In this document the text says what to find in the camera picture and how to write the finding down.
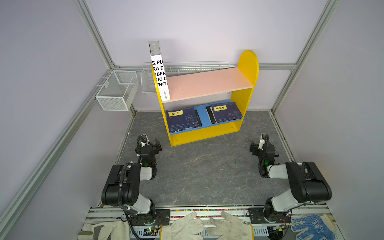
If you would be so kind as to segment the blue book yellow label top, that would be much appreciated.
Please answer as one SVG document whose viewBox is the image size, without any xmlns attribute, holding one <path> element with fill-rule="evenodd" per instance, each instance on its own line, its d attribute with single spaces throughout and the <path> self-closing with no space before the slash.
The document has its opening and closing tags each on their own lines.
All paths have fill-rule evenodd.
<svg viewBox="0 0 384 240">
<path fill-rule="evenodd" d="M 240 120 L 243 118 L 235 102 L 227 102 L 210 106 L 216 123 Z"/>
</svg>

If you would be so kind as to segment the white book black lettering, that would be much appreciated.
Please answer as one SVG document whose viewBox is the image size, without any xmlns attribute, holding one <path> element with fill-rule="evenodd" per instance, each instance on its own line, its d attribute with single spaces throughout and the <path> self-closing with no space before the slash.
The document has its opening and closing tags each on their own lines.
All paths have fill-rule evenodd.
<svg viewBox="0 0 384 240">
<path fill-rule="evenodd" d="M 166 76 L 163 57 L 161 55 L 160 42 L 149 41 L 151 64 L 154 72 L 155 86 L 161 96 L 162 102 L 170 101 L 170 91 Z"/>
</svg>

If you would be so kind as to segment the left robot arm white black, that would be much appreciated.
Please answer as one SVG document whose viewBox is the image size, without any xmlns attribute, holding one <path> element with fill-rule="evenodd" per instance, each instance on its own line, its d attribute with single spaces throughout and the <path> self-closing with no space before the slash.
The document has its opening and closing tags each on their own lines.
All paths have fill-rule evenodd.
<svg viewBox="0 0 384 240">
<path fill-rule="evenodd" d="M 156 155 L 160 151 L 162 146 L 159 140 L 151 143 L 146 134 L 138 136 L 135 148 L 138 160 L 112 166 L 102 191 L 102 204 L 119 207 L 131 218 L 154 219 L 155 204 L 140 194 L 140 183 L 155 179 Z"/>
</svg>

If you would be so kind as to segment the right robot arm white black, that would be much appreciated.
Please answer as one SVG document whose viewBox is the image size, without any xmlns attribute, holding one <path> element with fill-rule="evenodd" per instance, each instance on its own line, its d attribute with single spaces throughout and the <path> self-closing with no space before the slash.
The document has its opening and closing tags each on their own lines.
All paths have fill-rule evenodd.
<svg viewBox="0 0 384 240">
<path fill-rule="evenodd" d="M 315 163 L 276 164 L 275 158 L 279 154 L 270 143 L 268 134 L 262 134 L 258 144 L 252 142 L 250 152 L 258 157 L 258 170 L 262 178 L 283 179 L 289 182 L 289 189 L 278 196 L 268 198 L 264 207 L 248 209 L 247 215 L 252 224 L 287 223 L 291 210 L 332 198 L 332 190 Z"/>
</svg>

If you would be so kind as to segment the white mesh basket left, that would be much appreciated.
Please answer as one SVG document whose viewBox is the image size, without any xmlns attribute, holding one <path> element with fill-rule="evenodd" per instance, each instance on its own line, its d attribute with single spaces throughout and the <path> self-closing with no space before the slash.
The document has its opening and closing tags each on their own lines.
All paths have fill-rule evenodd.
<svg viewBox="0 0 384 240">
<path fill-rule="evenodd" d="M 139 85 L 136 71 L 111 71 L 96 99 L 104 111 L 130 111 Z"/>
</svg>

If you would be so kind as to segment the yellow shelf pink blue boards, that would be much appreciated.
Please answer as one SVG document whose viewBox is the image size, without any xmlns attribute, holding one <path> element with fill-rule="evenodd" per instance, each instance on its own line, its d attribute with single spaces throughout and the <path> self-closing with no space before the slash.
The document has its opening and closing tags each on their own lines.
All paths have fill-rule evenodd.
<svg viewBox="0 0 384 240">
<path fill-rule="evenodd" d="M 259 71 L 257 55 L 251 50 L 244 51 L 235 68 L 170 77 L 170 102 L 231 93 L 231 101 L 235 102 L 242 115 L 245 115 Z M 172 147 L 238 132 L 244 121 L 240 119 L 212 124 L 205 105 L 198 106 L 197 111 L 202 127 L 173 134 L 167 132 Z"/>
</svg>

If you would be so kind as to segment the white work glove centre right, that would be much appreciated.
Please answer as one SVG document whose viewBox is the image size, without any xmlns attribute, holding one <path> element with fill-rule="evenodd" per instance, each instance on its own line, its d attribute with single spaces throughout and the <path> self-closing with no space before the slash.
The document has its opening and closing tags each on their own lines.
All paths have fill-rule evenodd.
<svg viewBox="0 0 384 240">
<path fill-rule="evenodd" d="M 207 228 L 207 234 L 217 236 L 218 240 L 253 240 L 253 226 L 244 224 L 239 218 L 222 211 L 221 217 L 225 219 L 216 220 L 210 218 L 214 228 Z"/>
</svg>

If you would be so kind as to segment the white work glove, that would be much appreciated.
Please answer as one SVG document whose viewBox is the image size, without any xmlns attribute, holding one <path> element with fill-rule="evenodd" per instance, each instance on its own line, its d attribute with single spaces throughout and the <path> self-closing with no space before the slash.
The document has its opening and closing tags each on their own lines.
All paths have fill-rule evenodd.
<svg viewBox="0 0 384 240">
<path fill-rule="evenodd" d="M 244 224 L 239 218 L 222 211 L 221 217 L 225 219 L 216 220 L 210 218 L 214 228 L 207 228 L 207 234 L 217 236 L 218 240 L 253 240 L 253 226 Z"/>
<path fill-rule="evenodd" d="M 205 229 L 203 222 L 197 218 L 196 212 L 176 220 L 171 226 L 163 226 L 160 232 L 160 240 L 203 240 L 199 235 Z"/>
</svg>

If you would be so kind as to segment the white work glove centre left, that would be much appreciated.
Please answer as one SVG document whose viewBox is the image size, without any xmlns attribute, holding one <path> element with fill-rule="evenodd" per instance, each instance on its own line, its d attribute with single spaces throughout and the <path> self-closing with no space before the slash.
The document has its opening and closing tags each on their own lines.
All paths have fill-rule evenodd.
<svg viewBox="0 0 384 240">
<path fill-rule="evenodd" d="M 176 220 L 171 226 L 163 226 L 160 232 L 160 240 L 203 240 L 199 235 L 205 229 L 203 222 L 197 218 L 196 212 Z"/>
</svg>

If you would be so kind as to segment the white glove far left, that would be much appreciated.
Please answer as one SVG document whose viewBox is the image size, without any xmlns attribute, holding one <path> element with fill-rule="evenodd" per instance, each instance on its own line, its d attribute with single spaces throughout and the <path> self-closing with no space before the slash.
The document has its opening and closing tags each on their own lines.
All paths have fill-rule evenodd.
<svg viewBox="0 0 384 240">
<path fill-rule="evenodd" d="M 84 224 L 78 234 L 78 240 L 129 240 L 130 227 L 127 222 L 102 222 L 91 225 Z"/>
</svg>

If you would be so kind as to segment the blue dotted glove right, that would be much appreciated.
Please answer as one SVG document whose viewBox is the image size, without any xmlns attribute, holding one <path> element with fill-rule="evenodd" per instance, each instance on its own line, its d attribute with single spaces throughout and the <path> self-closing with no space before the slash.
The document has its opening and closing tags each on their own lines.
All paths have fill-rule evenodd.
<svg viewBox="0 0 384 240">
<path fill-rule="evenodd" d="M 296 240 L 335 240 L 336 226 L 327 214 L 308 215 L 292 219 Z"/>
</svg>

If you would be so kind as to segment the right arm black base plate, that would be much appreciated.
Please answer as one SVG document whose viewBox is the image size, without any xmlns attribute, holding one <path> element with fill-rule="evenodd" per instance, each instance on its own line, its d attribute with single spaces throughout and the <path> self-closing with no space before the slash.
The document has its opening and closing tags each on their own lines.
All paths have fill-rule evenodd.
<svg viewBox="0 0 384 240">
<path fill-rule="evenodd" d="M 264 207 L 249 208 L 246 216 L 252 224 L 288 224 L 291 219 L 289 212 L 265 210 Z"/>
</svg>

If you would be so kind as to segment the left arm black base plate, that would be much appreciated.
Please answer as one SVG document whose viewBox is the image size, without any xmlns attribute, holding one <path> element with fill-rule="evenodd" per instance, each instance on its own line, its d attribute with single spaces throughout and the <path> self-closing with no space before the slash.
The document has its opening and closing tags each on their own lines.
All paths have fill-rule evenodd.
<svg viewBox="0 0 384 240">
<path fill-rule="evenodd" d="M 131 219 L 133 226 L 168 226 L 170 224 L 170 209 L 150 210 L 148 214 L 136 215 Z"/>
</svg>

